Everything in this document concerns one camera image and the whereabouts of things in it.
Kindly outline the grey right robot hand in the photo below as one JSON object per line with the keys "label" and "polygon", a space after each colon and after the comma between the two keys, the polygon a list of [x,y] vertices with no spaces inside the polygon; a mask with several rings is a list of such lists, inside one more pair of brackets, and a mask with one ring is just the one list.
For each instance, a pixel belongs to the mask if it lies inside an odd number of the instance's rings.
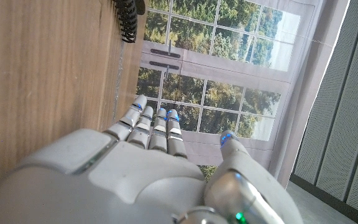
{"label": "grey right robot hand", "polygon": [[79,129],[0,182],[0,223],[301,223],[284,187],[231,131],[209,179],[187,158],[175,110],[139,95],[109,129]]}

